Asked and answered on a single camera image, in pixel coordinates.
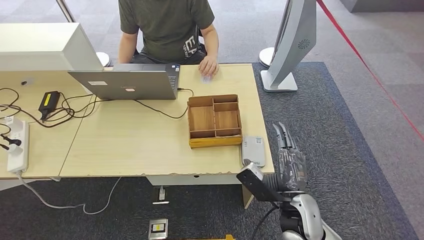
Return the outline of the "person's left hand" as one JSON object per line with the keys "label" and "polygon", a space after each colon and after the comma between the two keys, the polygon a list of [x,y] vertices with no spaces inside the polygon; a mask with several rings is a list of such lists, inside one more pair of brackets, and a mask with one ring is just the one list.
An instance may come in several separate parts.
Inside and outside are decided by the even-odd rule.
{"label": "person's left hand", "polygon": [[206,55],[200,62],[198,70],[203,77],[213,77],[219,71],[218,57]]}

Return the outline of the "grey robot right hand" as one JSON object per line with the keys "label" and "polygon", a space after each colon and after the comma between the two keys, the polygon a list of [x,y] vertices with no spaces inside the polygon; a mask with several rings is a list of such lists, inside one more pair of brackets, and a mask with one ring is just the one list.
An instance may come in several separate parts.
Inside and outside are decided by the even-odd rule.
{"label": "grey robot right hand", "polygon": [[282,180],[283,190],[304,192],[307,185],[306,157],[283,123],[273,123],[272,126],[276,131],[279,164],[277,172]]}

